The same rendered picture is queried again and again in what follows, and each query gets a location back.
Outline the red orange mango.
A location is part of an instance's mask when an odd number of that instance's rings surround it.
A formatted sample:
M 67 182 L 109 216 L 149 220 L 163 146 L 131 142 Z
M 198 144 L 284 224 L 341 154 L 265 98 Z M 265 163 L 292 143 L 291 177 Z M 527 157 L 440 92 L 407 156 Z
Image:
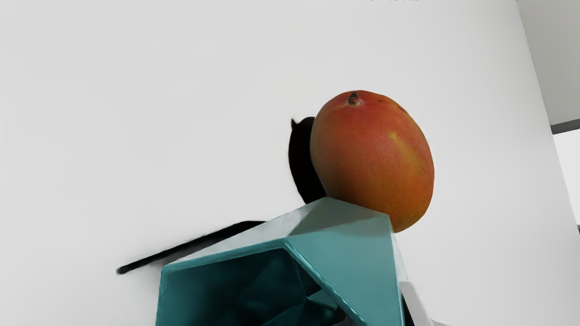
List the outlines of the red orange mango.
M 347 91 L 325 103 L 311 130 L 310 155 L 329 197 L 385 213 L 396 233 L 429 208 L 435 167 L 426 136 L 385 95 Z

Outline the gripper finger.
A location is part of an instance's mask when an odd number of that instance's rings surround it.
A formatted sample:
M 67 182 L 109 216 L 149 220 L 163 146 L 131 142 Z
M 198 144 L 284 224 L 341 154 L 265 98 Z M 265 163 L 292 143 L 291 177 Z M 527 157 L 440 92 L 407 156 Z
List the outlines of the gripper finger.
M 403 299 L 403 321 L 405 326 L 448 326 L 429 318 L 417 290 L 411 282 L 399 282 Z

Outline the teal faceted mug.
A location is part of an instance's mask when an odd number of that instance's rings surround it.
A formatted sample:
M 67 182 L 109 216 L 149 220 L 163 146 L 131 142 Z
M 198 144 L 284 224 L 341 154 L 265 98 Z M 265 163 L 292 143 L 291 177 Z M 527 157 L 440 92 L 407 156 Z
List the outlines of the teal faceted mug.
M 405 326 L 389 217 L 323 198 L 161 270 L 155 326 Z

